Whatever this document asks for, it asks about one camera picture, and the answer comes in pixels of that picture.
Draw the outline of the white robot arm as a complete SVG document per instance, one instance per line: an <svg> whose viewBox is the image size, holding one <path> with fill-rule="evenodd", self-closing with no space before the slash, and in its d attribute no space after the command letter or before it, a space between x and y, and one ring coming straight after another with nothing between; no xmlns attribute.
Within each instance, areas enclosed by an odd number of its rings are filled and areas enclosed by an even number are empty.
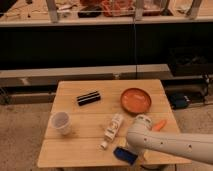
<svg viewBox="0 0 213 171"><path fill-rule="evenodd" d="M126 134L132 151L149 149L213 165L213 134L166 133L151 128L147 115L135 117Z"/></svg>

